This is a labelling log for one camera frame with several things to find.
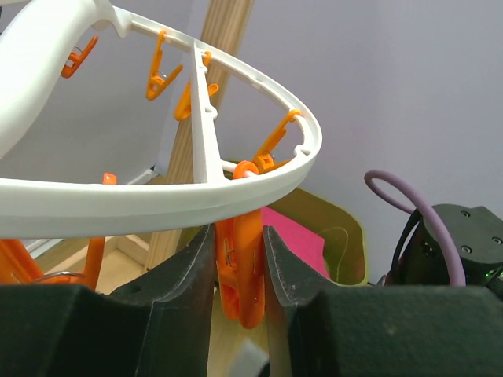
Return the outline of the wooden rack frame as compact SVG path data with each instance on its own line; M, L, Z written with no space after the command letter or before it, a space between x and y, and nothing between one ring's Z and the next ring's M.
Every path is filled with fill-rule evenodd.
M211 1L201 40L227 53L236 53L240 48L253 4L253 1ZM209 69L207 72L207 81L210 83L209 94L216 96L211 104L218 108L225 93L229 75L221 68L212 67L208 57L204 57L203 62L204 66ZM193 164L196 158L193 153L196 152L196 147L191 143L196 140L196 132L193 130L194 121L190 117L189 105L190 86L187 86L174 109L174 118L179 121L179 124L167 176L163 181L165 185L188 184L195 181ZM179 230L155 232L149 244L147 266L154 267L172 256L180 236ZM38 271L32 281L36 284L83 284L94 290L100 276L104 252L105 232L96 230L91 233L82 271L68 272L63 269L53 269L46 274Z

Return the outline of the white round clip hanger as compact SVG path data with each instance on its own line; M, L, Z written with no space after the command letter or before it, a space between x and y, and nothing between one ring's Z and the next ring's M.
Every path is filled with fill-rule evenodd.
M1 151L27 133L46 104L70 52L90 27L112 25L156 37L191 56L194 181L180 185L100 185L2 179L4 238L113 236L189 228L257 210L289 194L308 174L322 145L311 110L273 79L174 28L113 6L108 1L31 1L1 36ZM303 134L294 157L266 174L228 180L234 164L221 158L202 56L234 73L287 110Z

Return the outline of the orange clothes peg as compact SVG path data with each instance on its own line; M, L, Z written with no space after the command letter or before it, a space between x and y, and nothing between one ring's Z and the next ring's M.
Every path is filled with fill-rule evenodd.
M183 69L183 65L180 64L169 75L165 75L160 70L160 65L163 59L162 45L164 44L166 37L166 30L161 30L158 33L156 48L149 69L149 78L146 84L145 97L148 101L154 101L156 98L158 98L164 92L164 90L169 87L169 85L178 77Z

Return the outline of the olive green bin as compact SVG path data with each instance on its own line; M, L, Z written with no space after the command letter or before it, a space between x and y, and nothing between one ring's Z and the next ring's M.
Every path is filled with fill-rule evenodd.
M323 258L329 279L345 287L368 283L365 236L345 210L301 188L268 206L325 240Z

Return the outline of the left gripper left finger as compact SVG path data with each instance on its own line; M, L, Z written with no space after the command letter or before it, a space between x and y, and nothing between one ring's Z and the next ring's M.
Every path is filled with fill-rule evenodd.
M79 284L1 289L4 376L204 376L215 230L103 295Z

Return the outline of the pink folded cloth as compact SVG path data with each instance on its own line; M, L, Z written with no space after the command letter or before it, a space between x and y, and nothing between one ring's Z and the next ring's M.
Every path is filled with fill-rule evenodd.
M273 226L293 254L329 278L323 258L325 240L321 236L269 207L263 207L261 215L263 224Z

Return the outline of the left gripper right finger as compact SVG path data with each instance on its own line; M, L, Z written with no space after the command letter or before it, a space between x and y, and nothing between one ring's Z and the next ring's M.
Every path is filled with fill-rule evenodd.
M263 231L273 376L499 376L502 304L482 287L339 287Z

